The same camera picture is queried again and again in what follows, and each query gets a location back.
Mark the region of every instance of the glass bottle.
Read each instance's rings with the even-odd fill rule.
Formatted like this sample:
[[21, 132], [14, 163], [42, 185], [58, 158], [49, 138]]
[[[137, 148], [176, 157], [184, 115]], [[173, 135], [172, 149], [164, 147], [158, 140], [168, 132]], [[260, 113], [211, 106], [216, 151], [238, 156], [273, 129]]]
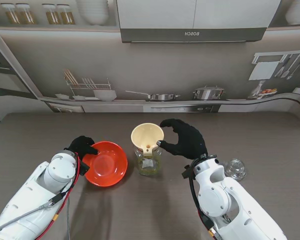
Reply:
[[162, 149], [158, 147], [152, 150], [152, 156], [144, 156], [142, 150], [133, 146], [134, 153], [136, 155], [135, 167], [141, 175], [151, 176], [155, 175], [161, 169], [161, 154]]
[[61, 24], [59, 13], [57, 12], [57, 7], [54, 4], [42, 4], [45, 9], [45, 15], [50, 25]]
[[5, 11], [5, 15], [11, 24], [21, 24], [19, 13], [16, 11], [16, 6], [12, 3], [1, 3]]
[[265, 80], [259, 81], [258, 86], [250, 93], [248, 99], [256, 99], [262, 92], [261, 87], [265, 83]]
[[19, 9], [22, 24], [37, 24], [29, 4], [17, 3], [16, 7]]
[[72, 14], [71, 7], [67, 4], [57, 4], [63, 24], [75, 25], [75, 18]]

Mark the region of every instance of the gray table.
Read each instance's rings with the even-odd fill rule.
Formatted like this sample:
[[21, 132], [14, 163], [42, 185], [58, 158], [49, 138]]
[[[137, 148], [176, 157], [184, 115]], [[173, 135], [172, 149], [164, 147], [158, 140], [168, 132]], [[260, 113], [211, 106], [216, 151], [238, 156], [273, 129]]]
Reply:
[[[209, 240], [181, 172], [190, 161], [166, 152], [162, 173], [134, 168], [131, 131], [145, 122], [180, 118], [198, 128], [210, 154], [238, 158], [248, 168], [241, 182], [284, 230], [300, 240], [300, 122], [286, 113], [18, 113], [0, 124], [0, 213], [35, 167], [80, 135], [112, 141], [125, 150], [123, 181], [100, 188], [80, 177], [70, 195], [73, 240]], [[176, 143], [171, 129], [165, 139]], [[67, 239], [66, 209], [43, 239]]]

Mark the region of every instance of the black glove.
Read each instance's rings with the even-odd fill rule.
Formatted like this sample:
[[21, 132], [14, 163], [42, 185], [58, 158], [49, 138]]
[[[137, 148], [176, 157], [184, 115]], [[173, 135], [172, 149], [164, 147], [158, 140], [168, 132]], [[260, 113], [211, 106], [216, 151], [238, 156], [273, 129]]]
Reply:
[[80, 160], [82, 160], [86, 154], [98, 154], [98, 150], [91, 146], [94, 143], [95, 142], [90, 137], [79, 136], [72, 141], [68, 148], [65, 149], [73, 153], [78, 153]]
[[167, 119], [160, 123], [160, 127], [172, 127], [178, 134], [178, 143], [171, 144], [162, 140], [158, 146], [171, 153], [172, 155], [184, 156], [187, 159], [197, 159], [202, 154], [207, 154], [205, 141], [201, 133], [193, 126], [181, 121], [180, 119]]

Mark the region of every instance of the funnel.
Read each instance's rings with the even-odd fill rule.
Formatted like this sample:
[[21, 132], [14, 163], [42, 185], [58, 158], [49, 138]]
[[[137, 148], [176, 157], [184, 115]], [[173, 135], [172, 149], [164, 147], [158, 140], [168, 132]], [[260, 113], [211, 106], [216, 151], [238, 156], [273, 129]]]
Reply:
[[152, 151], [158, 148], [157, 141], [163, 140], [164, 136], [164, 131], [158, 125], [143, 123], [133, 129], [131, 141], [143, 151], [144, 156], [152, 156]]

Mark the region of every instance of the orange bowl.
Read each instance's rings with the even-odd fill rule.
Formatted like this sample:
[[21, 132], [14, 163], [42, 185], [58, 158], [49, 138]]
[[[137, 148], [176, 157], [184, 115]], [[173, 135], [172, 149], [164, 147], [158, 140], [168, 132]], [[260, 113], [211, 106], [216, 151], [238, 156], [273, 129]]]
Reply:
[[110, 141], [100, 141], [93, 144], [92, 147], [99, 153], [84, 156], [83, 162], [90, 167], [85, 178], [99, 187], [115, 185], [124, 177], [128, 168], [124, 150]]

